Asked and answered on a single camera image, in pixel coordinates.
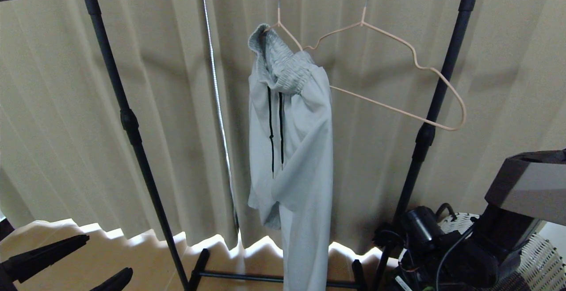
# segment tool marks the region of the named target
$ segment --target sticker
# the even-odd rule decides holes
[[[399,285],[403,288],[403,290],[405,290],[405,291],[413,291],[413,290],[407,285],[407,283],[405,283],[405,282],[403,281],[403,279],[401,279],[401,277],[396,276],[396,277],[395,277],[395,281],[397,281],[397,283],[399,283]]]

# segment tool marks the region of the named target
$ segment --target black drawstring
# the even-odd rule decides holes
[[[281,168],[283,168],[283,94],[279,92],[279,133],[281,133]]]
[[[271,89],[267,87],[267,102],[269,105],[269,140],[271,141],[271,173],[275,172],[275,146],[273,144],[273,121],[271,115]],[[281,166],[283,168],[283,94],[279,92],[279,133],[281,134]]]
[[[273,148],[273,125],[271,123],[271,89],[267,87],[267,102],[269,103],[269,140],[271,141],[271,173],[275,172],[275,150]]]

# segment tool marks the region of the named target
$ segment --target curtain fold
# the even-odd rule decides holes
[[[411,207],[449,202],[481,213],[504,158],[566,147],[564,1],[478,0],[452,78],[468,122],[437,131]],[[246,247],[265,235],[280,245],[279,233],[247,206],[247,39],[259,23],[275,23],[277,0],[206,0],[228,156],[203,0],[99,2],[174,233],[185,231],[189,245],[221,234],[233,247],[239,229]],[[313,45],[358,22],[364,2],[282,0],[282,21]],[[421,65],[440,69],[458,4],[370,0],[366,21],[412,43]],[[356,28],[311,55],[332,85],[426,115],[437,78],[414,69],[399,43]],[[332,98],[331,240],[364,253],[393,216],[421,123],[340,92]],[[0,4],[0,105],[0,208],[16,226],[71,217],[127,237],[160,235],[82,0]],[[439,120],[459,121],[450,94]]]

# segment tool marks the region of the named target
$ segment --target floor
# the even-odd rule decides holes
[[[124,267],[134,270],[132,281],[125,290],[182,290],[170,253],[164,242],[159,242],[151,231],[132,239],[125,239],[120,230],[109,233],[96,224],[79,228],[74,222],[36,221],[18,228],[0,242],[0,259],[48,245],[73,235],[87,233],[90,240],[81,249],[45,269],[22,284],[16,282],[19,291],[38,290],[77,290],[87,291],[99,285]],[[219,237],[213,237],[187,247],[182,234],[176,236],[176,246],[182,254],[187,275],[190,275],[202,248],[210,250],[207,269],[236,272],[260,273],[265,275],[283,274],[281,250],[272,243],[259,243],[244,249],[237,246],[228,250]],[[365,256],[355,256],[351,251],[340,249],[335,244],[329,251],[329,272],[331,280],[353,281],[350,265],[352,258],[358,258],[364,266],[367,281],[375,271],[379,251]],[[393,259],[388,265],[395,265]],[[280,283],[261,283],[254,281],[235,281],[202,278],[199,290],[227,291],[275,291],[282,290]]]

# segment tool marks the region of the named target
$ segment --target wicker basket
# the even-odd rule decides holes
[[[440,221],[445,233],[458,230],[464,233],[471,226],[471,217],[477,214],[456,213],[457,220],[447,216]],[[517,274],[511,275],[489,291],[560,291],[566,287],[566,276],[562,257],[552,247],[550,241],[534,234],[523,247],[521,265]]]

